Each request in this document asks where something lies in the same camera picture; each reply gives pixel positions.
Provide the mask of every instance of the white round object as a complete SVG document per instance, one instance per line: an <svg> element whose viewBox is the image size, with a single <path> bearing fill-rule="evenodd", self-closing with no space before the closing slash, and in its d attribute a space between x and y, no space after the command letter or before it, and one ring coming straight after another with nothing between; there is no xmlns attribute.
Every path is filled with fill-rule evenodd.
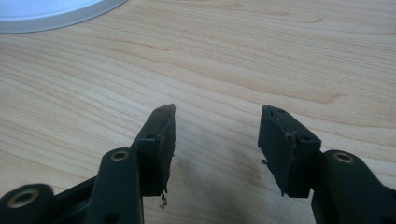
<svg viewBox="0 0 396 224"><path fill-rule="evenodd" d="M0 33L45 31L102 15L126 0L0 0Z"/></svg>

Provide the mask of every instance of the light wood surface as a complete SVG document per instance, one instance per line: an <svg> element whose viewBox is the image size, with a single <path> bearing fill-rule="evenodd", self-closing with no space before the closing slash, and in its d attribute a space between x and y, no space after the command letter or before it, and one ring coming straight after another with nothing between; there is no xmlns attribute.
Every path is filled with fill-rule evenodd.
<svg viewBox="0 0 396 224"><path fill-rule="evenodd" d="M394 0L129 0L90 21L0 35L0 196L96 175L156 107L177 107L169 205L146 223L314 223L257 147L288 110L396 189Z"/></svg>

